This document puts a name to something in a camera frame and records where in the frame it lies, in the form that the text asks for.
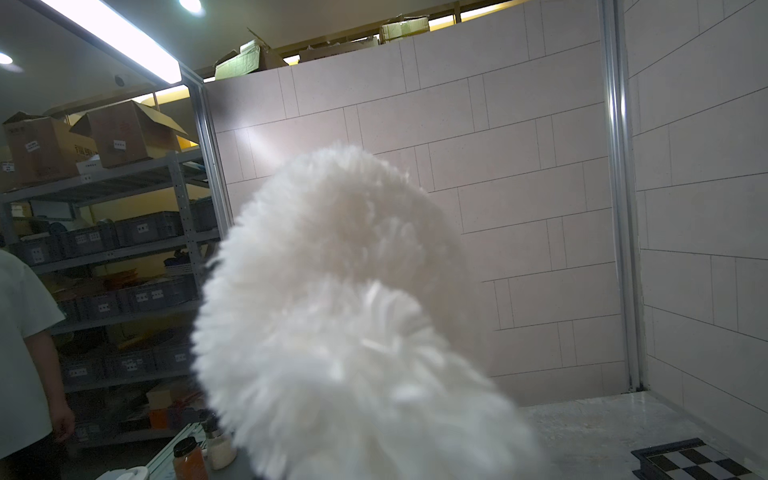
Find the fluffy duster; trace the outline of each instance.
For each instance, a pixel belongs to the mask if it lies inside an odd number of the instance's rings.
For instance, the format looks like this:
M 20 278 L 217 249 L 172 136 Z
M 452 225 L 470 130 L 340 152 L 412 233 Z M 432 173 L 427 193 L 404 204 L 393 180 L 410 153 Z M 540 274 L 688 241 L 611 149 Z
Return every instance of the fluffy duster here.
M 194 369 L 260 474 L 538 477 L 531 430 L 477 367 L 458 235 L 372 155 L 286 165 L 222 242 L 204 293 Z

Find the wall tile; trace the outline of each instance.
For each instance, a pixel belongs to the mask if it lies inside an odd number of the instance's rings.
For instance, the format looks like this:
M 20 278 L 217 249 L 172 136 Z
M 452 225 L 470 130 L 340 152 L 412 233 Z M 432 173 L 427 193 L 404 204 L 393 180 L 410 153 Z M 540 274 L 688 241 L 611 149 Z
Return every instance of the wall tile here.
M 669 127 L 659 127 L 634 138 L 634 182 L 638 190 L 669 187 Z
M 698 0 L 699 2 L 699 33 L 705 31 L 717 22 L 723 20 L 723 0 Z
M 619 314 L 616 266 L 583 266 L 509 279 L 515 325 Z
M 544 23 L 541 20 L 541 0 L 532 0 L 523 4 L 525 10 L 525 35 L 528 39 L 528 58 L 543 57 Z
M 558 165 L 608 155 L 604 104 L 590 105 L 552 115 L 552 127 Z
M 344 124 L 349 144 L 362 147 L 362 134 L 360 133 L 360 120 L 357 117 L 357 105 L 344 107 Z
M 244 180 L 256 178 L 256 165 L 253 162 L 253 149 L 250 144 L 250 129 L 241 128 L 235 130 L 235 144 L 237 145 L 237 155 L 240 157 L 240 169 L 243 171 Z
M 614 261 L 611 209 L 563 217 L 568 268 Z
M 429 144 L 435 189 L 538 170 L 536 123 L 492 128 Z
M 629 79 L 629 115 L 632 120 L 632 134 L 637 135 L 640 130 L 640 87 L 637 84 L 637 75 Z
M 501 391 L 520 406 L 603 395 L 602 370 L 599 365 L 499 376 L 494 381 Z
M 490 125 L 514 124 L 599 103 L 603 101 L 601 72 L 597 43 L 489 72 L 484 76 Z
M 465 233 L 462 243 L 469 267 L 480 281 L 550 269 L 544 221 Z
M 645 201 L 650 248 L 768 258 L 768 174 L 648 190 Z
M 251 127 L 248 134 L 258 177 L 273 174 L 280 165 L 297 155 L 329 147 L 335 142 L 347 142 L 341 108 Z
M 406 92 L 395 44 L 318 58 L 291 67 L 301 115 Z
M 697 0 L 643 0 L 624 16 L 629 75 L 699 34 Z
M 214 131 L 250 127 L 286 117 L 277 70 L 212 81 L 208 90 Z
M 565 235 L 563 234 L 562 217 L 547 219 L 547 233 L 552 269 L 560 270 L 566 268 L 568 266 L 568 258 L 565 255 Z
M 629 392 L 629 376 L 624 362 L 604 363 L 600 367 L 603 372 L 603 395 Z
M 736 259 L 712 256 L 712 304 L 714 323 L 738 330 Z
M 376 157 L 389 162 L 398 171 L 407 174 L 408 182 L 414 187 L 420 186 L 419 170 L 416 168 L 416 152 L 413 147 L 388 151 L 383 154 L 377 154 Z
M 498 309 L 496 307 L 496 291 L 493 282 L 480 283 L 480 314 L 486 332 L 501 328 L 498 324 Z
M 766 451 L 768 413 L 687 374 L 683 392 L 688 412 L 754 452 Z
M 422 88 L 528 60 L 522 7 L 417 35 L 413 41 Z
M 406 91 L 419 90 L 419 67 L 416 65 L 416 49 L 413 46 L 413 38 L 406 37 L 398 40 L 400 45 L 400 57 L 402 58 L 402 73 L 406 79 Z
M 768 260 L 737 258 L 736 278 L 739 332 L 768 340 Z
M 585 161 L 584 189 L 587 191 L 587 210 L 611 206 L 611 184 L 608 180 L 608 157 Z
M 573 322 L 558 323 L 558 335 L 560 336 L 560 356 L 563 359 L 563 366 L 575 366 L 576 340 Z
M 219 160 L 224 172 L 224 181 L 228 184 L 242 181 L 243 169 L 240 168 L 235 132 L 230 130 L 216 134 L 216 143 L 219 146 Z
M 764 88 L 767 18 L 768 2 L 754 2 L 640 73 L 641 130 Z
M 635 194 L 635 205 L 637 207 L 637 236 L 639 238 L 640 248 L 648 248 L 648 223 L 645 216 L 645 192 Z
M 730 330 L 654 310 L 656 357 L 768 410 L 768 345 Z
M 526 326 L 499 330 L 488 336 L 491 351 L 489 376 L 556 369 L 560 362 L 558 326 Z
M 374 154 L 473 132 L 466 80 L 359 104 L 357 111 L 362 142 Z
M 482 75 L 470 77 L 468 81 L 475 131 L 488 130 L 488 108 L 485 106 L 485 86 L 482 83 Z
M 547 55 L 600 40 L 596 2 L 542 2 L 541 17 Z
M 579 365 L 624 360 L 621 315 L 574 320 L 573 327 Z
M 656 341 L 654 340 L 654 308 L 643 305 L 643 325 L 645 327 L 645 350 L 650 356 L 656 355 Z
M 458 197 L 468 232 L 586 210 L 579 164 L 460 187 Z
M 432 176 L 432 159 L 429 157 L 427 144 L 416 145 L 416 166 L 419 170 L 419 181 L 425 191 L 435 190 L 435 178 Z
M 723 11 L 725 12 L 725 16 L 728 17 L 733 15 L 752 2 L 753 0 L 723 0 Z
M 283 106 L 286 110 L 286 118 L 299 116 L 299 101 L 296 99 L 296 87 L 293 85 L 293 70 L 291 67 L 277 69 L 280 77 L 280 92 L 283 94 Z
M 496 305 L 498 307 L 498 322 L 502 329 L 515 327 L 515 319 L 512 317 L 512 303 L 509 298 L 509 282 L 507 279 L 496 280 Z
M 456 228 L 456 231 L 462 232 L 462 212 L 458 208 L 458 191 L 455 188 L 431 192 L 427 195 L 435 205 L 445 214 L 448 222 Z
M 254 178 L 253 180 L 245 180 L 236 184 L 227 185 L 227 196 L 230 199 L 230 208 L 232 209 L 232 216 L 237 218 L 240 215 L 243 207 L 253 198 L 255 194 L 264 182 L 269 177 Z
M 554 134 L 552 132 L 552 117 L 536 119 L 536 137 L 538 138 L 538 163 L 541 168 L 552 168 L 557 165 L 554 157 Z
M 658 393 L 670 402 L 682 406 L 683 373 L 652 356 L 646 356 L 645 358 L 648 364 L 648 385 L 650 390 Z
M 767 172 L 766 111 L 768 89 L 672 123 L 670 149 L 674 183 Z
M 712 323 L 712 276 L 708 255 L 641 250 L 647 305 Z

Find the checkerboard pattern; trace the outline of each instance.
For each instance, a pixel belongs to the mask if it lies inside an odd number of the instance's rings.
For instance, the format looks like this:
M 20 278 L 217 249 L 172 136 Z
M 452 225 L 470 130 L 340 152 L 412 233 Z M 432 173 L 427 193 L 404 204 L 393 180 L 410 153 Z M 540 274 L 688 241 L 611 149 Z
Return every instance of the checkerboard pattern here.
M 635 450 L 641 480 L 763 480 L 700 439 Z

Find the orange bottle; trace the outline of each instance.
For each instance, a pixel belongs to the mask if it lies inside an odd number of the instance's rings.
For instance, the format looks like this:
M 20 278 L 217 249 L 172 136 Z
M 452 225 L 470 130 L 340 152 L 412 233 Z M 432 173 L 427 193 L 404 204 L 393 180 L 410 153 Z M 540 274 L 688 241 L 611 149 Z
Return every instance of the orange bottle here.
M 203 451 L 194 437 L 186 437 L 174 445 L 176 480 L 208 480 Z

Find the person's arm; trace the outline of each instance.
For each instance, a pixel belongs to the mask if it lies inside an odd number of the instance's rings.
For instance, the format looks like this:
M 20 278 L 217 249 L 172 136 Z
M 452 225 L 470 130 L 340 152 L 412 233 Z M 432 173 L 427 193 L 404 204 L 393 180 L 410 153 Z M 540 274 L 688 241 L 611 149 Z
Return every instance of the person's arm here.
M 69 409 L 67 397 L 64 395 L 64 383 L 61 382 L 58 353 L 53 339 L 48 331 L 42 330 L 26 337 L 24 342 L 48 399 L 54 438 L 56 442 L 63 442 L 74 433 L 74 413 Z

